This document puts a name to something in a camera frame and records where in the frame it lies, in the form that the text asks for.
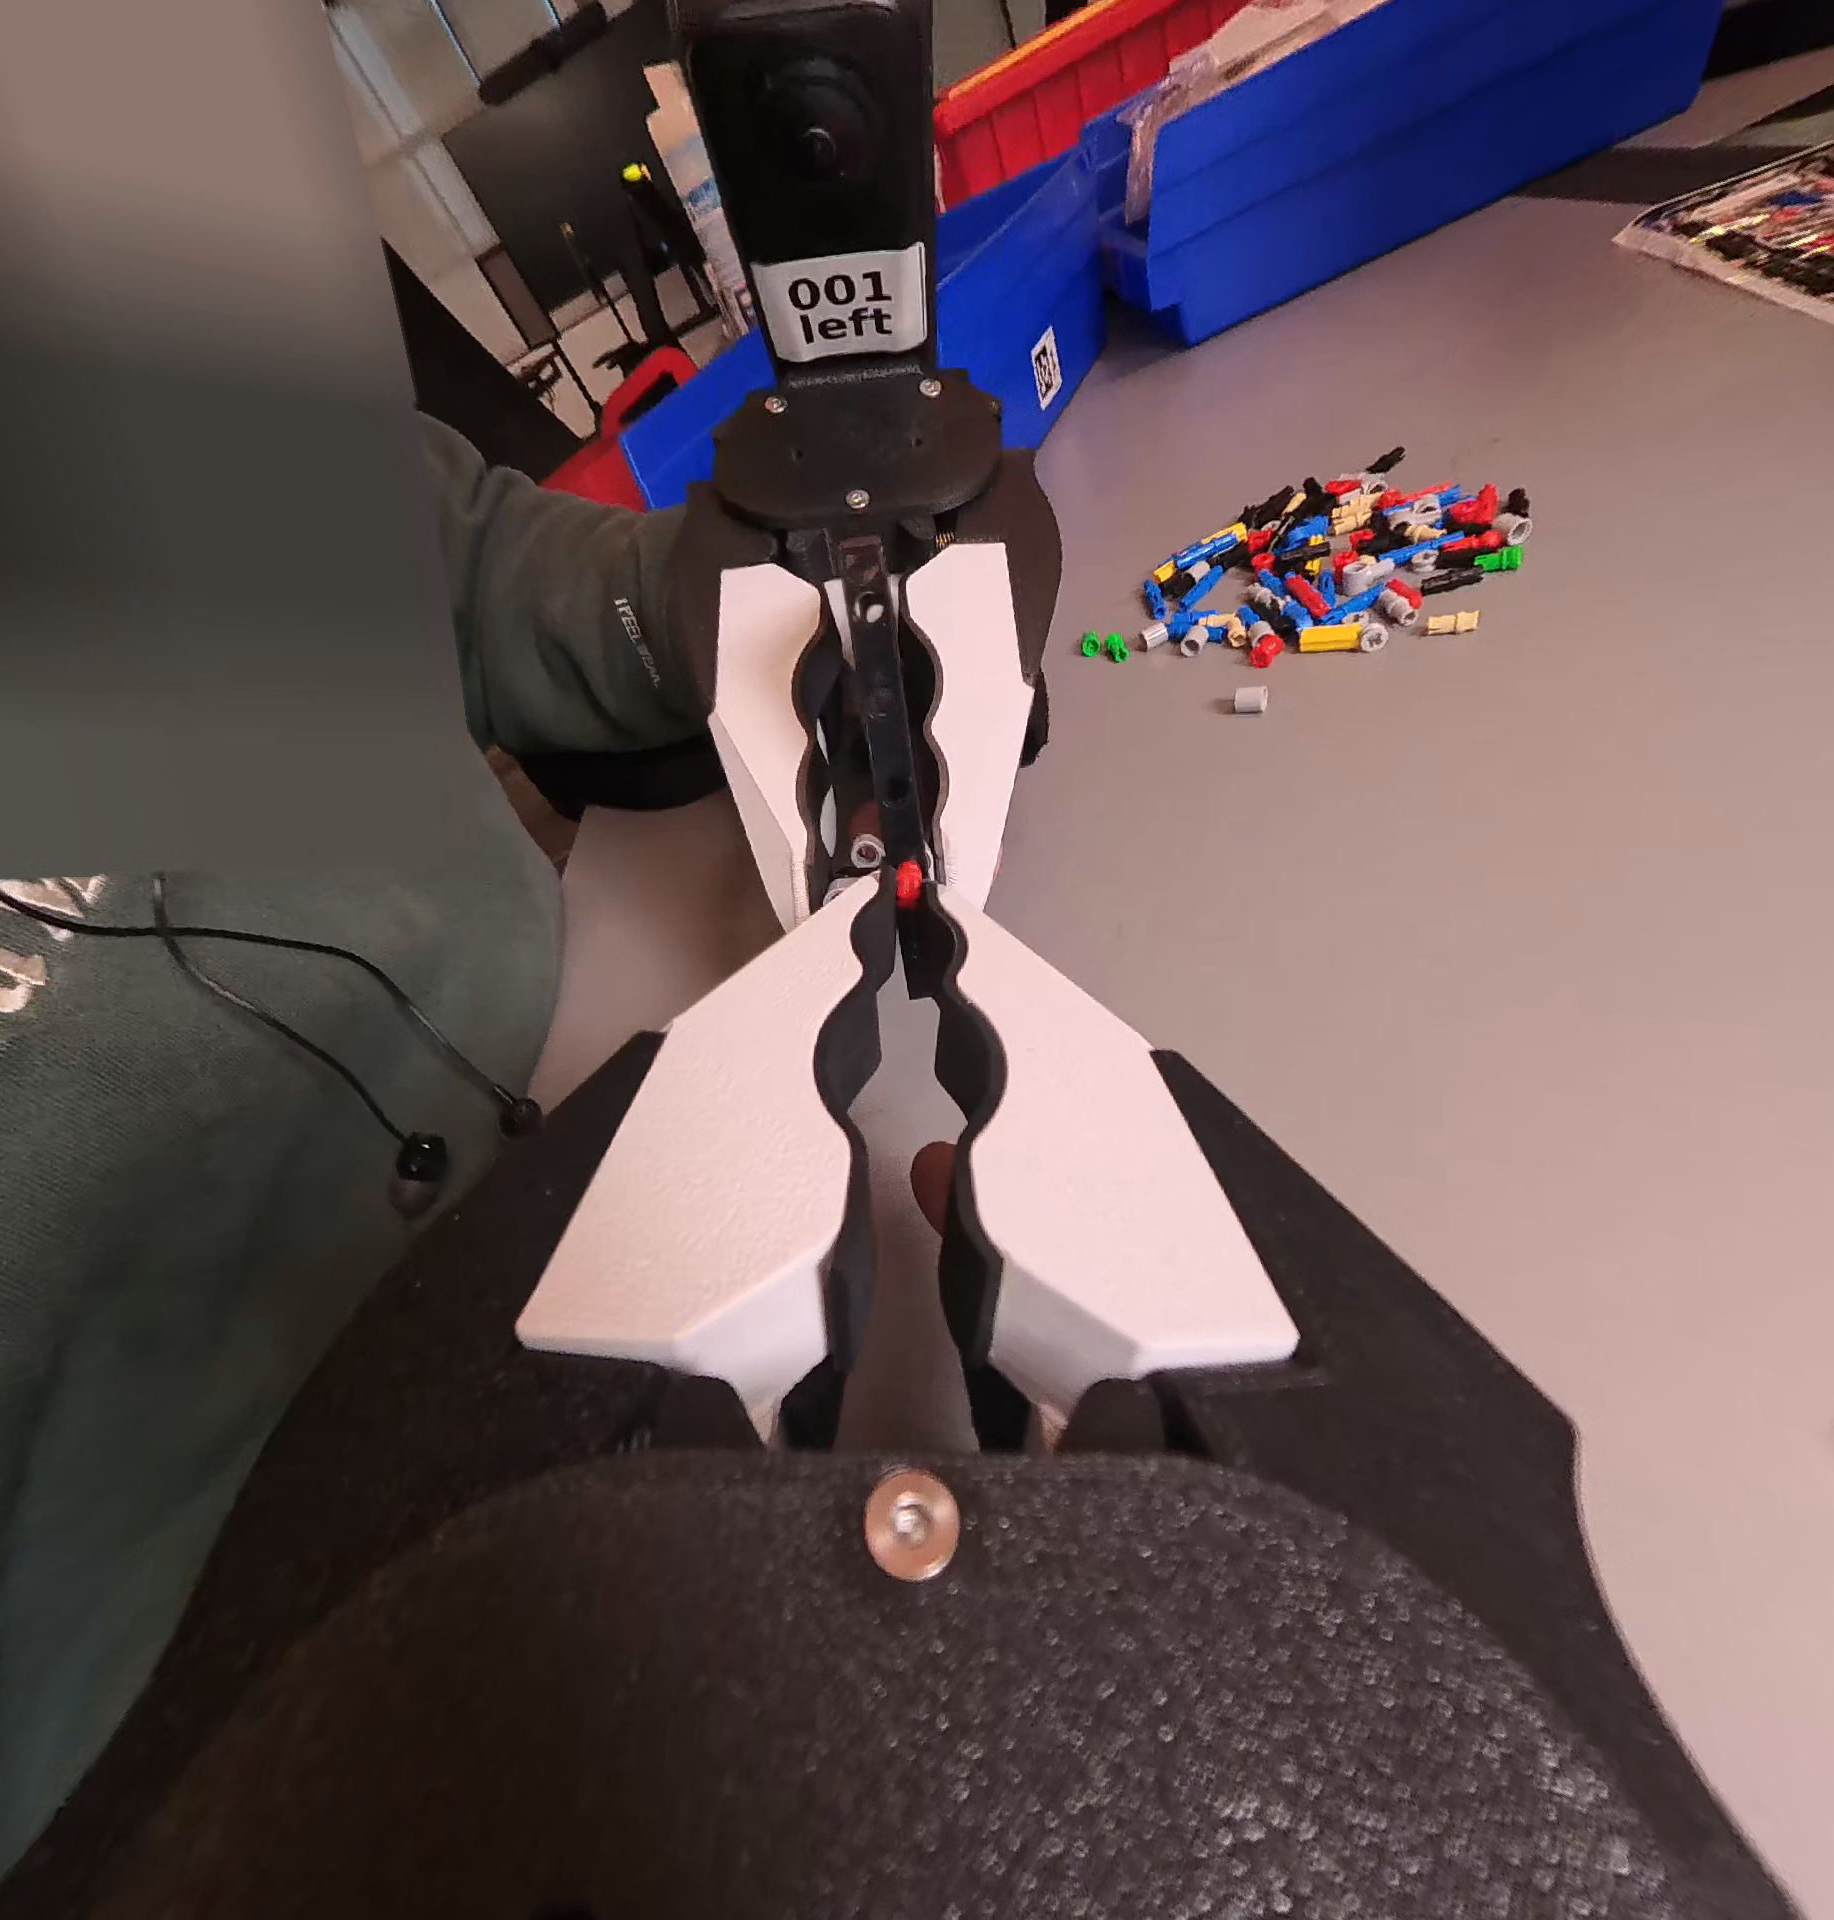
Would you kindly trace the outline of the black wired earphones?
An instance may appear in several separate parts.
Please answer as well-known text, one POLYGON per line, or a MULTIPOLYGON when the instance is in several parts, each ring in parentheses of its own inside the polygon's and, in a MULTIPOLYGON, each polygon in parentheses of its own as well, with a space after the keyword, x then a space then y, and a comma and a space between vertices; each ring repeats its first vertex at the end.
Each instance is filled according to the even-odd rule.
POLYGON ((312 1062, 333 1072, 392 1141, 394 1162, 390 1176, 390 1206, 405 1220, 415 1220, 428 1212, 450 1186, 450 1142, 437 1134, 399 1126, 372 1089, 327 1045, 307 1037, 266 1003, 233 989, 214 973, 209 973, 190 954, 195 942, 303 954, 363 973, 390 998, 396 1014, 420 1033, 424 1045, 496 1107, 497 1135, 504 1142, 531 1138, 542 1128, 542 1106, 533 1098, 519 1094, 499 1078, 479 1068, 390 973, 352 948, 266 929, 179 922, 171 918, 168 875, 162 872, 150 877, 150 920, 144 923, 113 923, 91 920, 86 914, 66 914, 60 908, 43 907, 40 903, 13 892, 6 881, 0 881, 0 908, 57 935, 149 942, 159 948, 188 983, 249 1019, 255 1019, 284 1043, 301 1049, 312 1062))

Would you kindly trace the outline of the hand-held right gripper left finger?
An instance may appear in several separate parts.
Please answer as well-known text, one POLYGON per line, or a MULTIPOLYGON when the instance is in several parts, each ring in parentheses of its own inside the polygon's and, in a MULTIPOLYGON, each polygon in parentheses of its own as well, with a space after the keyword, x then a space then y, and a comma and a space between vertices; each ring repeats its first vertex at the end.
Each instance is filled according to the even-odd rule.
POLYGON ((660 1034, 517 1319, 535 1353, 723 1379, 834 1450, 873 1312, 867 1146, 889 882, 858 881, 660 1034))

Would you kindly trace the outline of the blue plastic bin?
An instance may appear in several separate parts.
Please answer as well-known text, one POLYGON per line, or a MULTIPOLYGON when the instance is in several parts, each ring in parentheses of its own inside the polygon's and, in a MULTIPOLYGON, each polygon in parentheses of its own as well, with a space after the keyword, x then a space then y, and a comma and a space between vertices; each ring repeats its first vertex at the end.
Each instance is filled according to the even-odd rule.
POLYGON ((1720 2, 1376 5, 1166 121, 1149 203, 1084 130, 1108 293, 1181 344, 1392 253, 1698 94, 1720 2))
MULTIPOLYGON (((938 222, 938 348, 1000 398, 1003 444, 1037 449, 1105 342, 1097 184, 1073 148, 938 222)), ((720 351, 622 433, 631 508, 665 511, 708 479, 715 429, 769 386, 760 334, 720 351)))

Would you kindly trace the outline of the pile of small lego pieces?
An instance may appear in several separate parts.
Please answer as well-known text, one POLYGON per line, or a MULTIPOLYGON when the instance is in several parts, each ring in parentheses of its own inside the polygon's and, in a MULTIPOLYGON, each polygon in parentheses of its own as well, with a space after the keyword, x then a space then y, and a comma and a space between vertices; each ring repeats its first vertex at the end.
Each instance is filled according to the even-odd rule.
POLYGON ((1525 488, 1406 488, 1406 449, 1338 477, 1304 477, 1250 504, 1154 563, 1144 623, 1087 631, 1082 659, 1224 651, 1255 672, 1285 657, 1360 657, 1394 637, 1473 637, 1482 584, 1524 566, 1525 488))

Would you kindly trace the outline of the lego instruction booklet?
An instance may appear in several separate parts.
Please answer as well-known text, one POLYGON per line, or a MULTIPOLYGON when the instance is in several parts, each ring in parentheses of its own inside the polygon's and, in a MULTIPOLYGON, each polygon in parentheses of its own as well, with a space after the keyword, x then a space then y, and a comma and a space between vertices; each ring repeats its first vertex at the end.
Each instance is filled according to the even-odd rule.
POLYGON ((1834 137, 1650 207, 1614 244, 1834 325, 1834 137))

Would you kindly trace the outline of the black lego frame assembly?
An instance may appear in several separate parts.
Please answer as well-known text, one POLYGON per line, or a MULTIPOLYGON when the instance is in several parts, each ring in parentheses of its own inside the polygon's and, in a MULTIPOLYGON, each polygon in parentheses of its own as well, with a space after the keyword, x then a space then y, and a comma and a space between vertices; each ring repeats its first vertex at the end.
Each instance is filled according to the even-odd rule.
POLYGON ((819 711, 828 781, 819 830, 834 878, 894 875, 912 861, 930 886, 943 872, 935 830, 943 777, 925 733, 936 668, 904 622, 894 554, 879 533, 829 538, 841 666, 819 711))

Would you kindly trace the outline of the red plastic bin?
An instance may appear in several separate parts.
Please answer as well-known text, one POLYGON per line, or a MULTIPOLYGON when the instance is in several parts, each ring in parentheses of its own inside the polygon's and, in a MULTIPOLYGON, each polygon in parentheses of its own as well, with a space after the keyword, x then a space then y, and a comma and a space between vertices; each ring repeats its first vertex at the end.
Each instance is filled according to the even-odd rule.
POLYGON ((1072 151, 1242 2, 1096 2, 950 85, 935 102, 940 209, 1072 151))

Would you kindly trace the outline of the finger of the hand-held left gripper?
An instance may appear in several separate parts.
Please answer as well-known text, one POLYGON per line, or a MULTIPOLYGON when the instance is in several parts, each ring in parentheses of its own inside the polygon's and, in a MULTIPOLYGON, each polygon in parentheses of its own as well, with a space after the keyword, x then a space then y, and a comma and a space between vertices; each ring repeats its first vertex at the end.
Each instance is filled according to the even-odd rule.
POLYGON ((816 676, 838 663, 826 593, 783 563, 720 578, 709 733, 763 892, 784 928, 821 904, 832 875, 832 696, 816 676))
POLYGON ((986 907, 1034 703, 1000 542, 955 539, 903 583, 904 631, 930 659, 923 733, 938 772, 933 851, 940 881, 986 907))

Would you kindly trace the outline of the clear plastic bag of parts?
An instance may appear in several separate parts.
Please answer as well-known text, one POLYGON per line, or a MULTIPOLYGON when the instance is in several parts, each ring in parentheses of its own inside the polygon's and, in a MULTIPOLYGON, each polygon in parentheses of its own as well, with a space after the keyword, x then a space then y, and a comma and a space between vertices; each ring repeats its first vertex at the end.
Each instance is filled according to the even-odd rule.
POLYGON ((1220 39, 1213 36, 1177 56, 1166 78, 1122 110, 1120 121, 1127 128, 1122 221, 1127 228, 1139 228, 1149 219, 1159 132, 1222 92, 1227 67, 1231 61, 1220 50, 1220 39))

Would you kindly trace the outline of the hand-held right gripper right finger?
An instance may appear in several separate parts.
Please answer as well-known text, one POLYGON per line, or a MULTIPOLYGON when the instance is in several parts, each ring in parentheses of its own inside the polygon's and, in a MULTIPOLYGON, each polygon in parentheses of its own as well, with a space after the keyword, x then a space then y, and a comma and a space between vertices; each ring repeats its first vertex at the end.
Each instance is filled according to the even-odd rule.
POLYGON ((1293 1312, 1133 1026, 946 882, 925 996, 962 1114, 938 1283, 968 1374, 1068 1422, 1105 1379, 1293 1358, 1293 1312))

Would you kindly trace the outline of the person's green sweatshirt torso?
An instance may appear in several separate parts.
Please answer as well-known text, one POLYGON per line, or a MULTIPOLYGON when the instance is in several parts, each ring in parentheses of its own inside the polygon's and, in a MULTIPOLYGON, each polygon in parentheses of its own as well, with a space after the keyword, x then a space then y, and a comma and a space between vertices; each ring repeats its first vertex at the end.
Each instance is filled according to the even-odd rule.
MULTIPOLYGON (((66 914, 150 920, 145 877, 6 882, 66 914)), ((369 955, 527 1089, 557 998, 560 882, 525 833, 423 872, 168 889, 179 922, 369 955)), ((327 1045, 399 1126, 450 1142, 436 1206, 506 1145, 363 973, 190 954, 327 1045)), ((0 1882, 141 1691, 267 1432, 423 1227, 390 1206, 392 1162, 333 1072, 159 948, 0 908, 0 1882)))

